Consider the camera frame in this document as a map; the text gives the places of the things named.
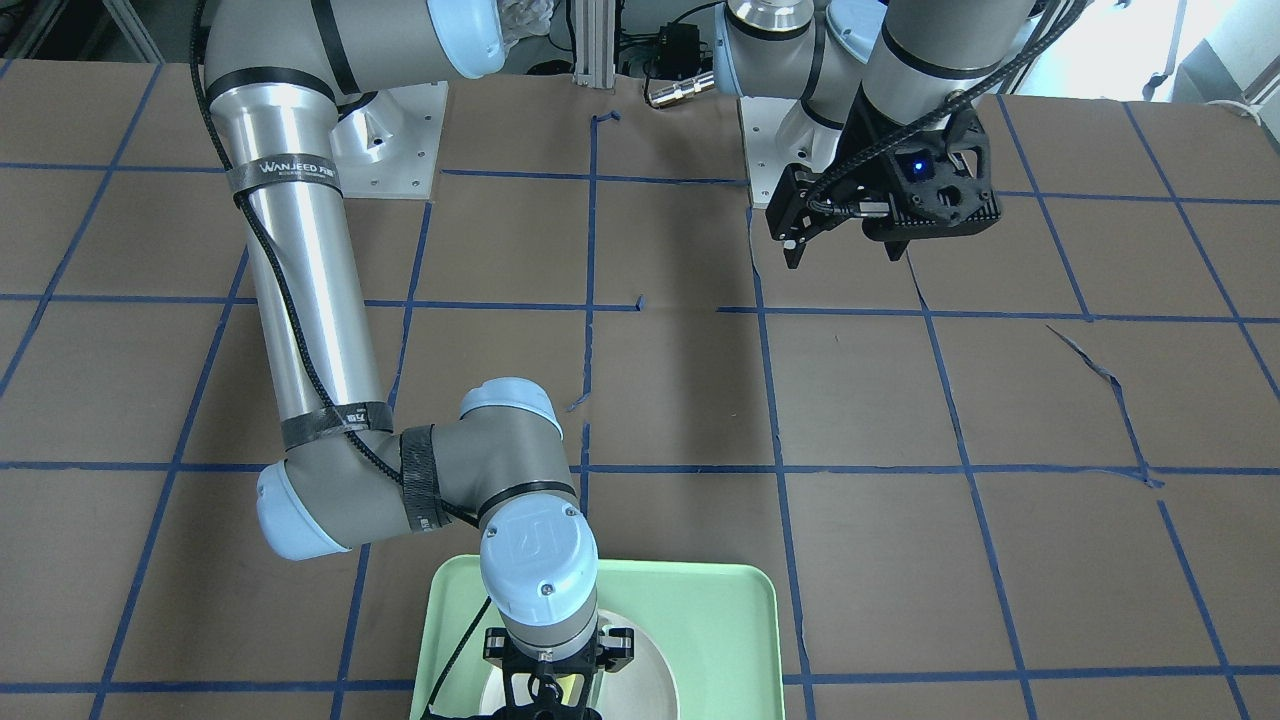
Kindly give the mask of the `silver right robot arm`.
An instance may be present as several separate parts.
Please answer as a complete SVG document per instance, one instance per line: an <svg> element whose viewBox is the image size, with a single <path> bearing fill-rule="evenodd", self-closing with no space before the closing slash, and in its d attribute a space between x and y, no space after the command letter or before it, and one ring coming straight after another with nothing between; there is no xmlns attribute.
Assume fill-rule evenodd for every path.
<svg viewBox="0 0 1280 720"><path fill-rule="evenodd" d="M630 662L634 633L599 618L599 553L553 404L498 378L457 421L396 430L332 141L358 99L489 76L506 49L495 1L223 1L191 74L251 233L285 446L257 483L268 543L300 561L466 521L500 618L484 644L503 674L492 716L596 719L595 679Z"/></svg>

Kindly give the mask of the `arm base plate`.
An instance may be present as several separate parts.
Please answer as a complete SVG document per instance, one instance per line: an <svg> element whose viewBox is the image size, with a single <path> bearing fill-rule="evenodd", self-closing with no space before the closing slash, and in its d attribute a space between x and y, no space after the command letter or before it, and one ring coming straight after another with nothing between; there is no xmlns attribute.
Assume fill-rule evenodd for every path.
<svg viewBox="0 0 1280 720"><path fill-rule="evenodd" d="M429 200L449 97L445 81L362 100L330 132L348 199Z"/></svg>
<svg viewBox="0 0 1280 720"><path fill-rule="evenodd" d="M810 117L800 100L741 97L739 110L755 209L768 206L787 165L799 163L822 172L833 161L841 128Z"/></svg>

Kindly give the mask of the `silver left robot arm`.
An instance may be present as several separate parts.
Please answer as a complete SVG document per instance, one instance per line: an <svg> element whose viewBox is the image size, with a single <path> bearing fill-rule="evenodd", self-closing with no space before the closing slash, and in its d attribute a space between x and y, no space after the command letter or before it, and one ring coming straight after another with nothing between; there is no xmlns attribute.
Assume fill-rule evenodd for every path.
<svg viewBox="0 0 1280 720"><path fill-rule="evenodd" d="M911 242L1001 220L980 97L1030 65L1078 18L1038 35L1033 1L726 1L719 91L788 99L812 137L786 142L765 206L797 268L818 234L858 219L899 260Z"/></svg>

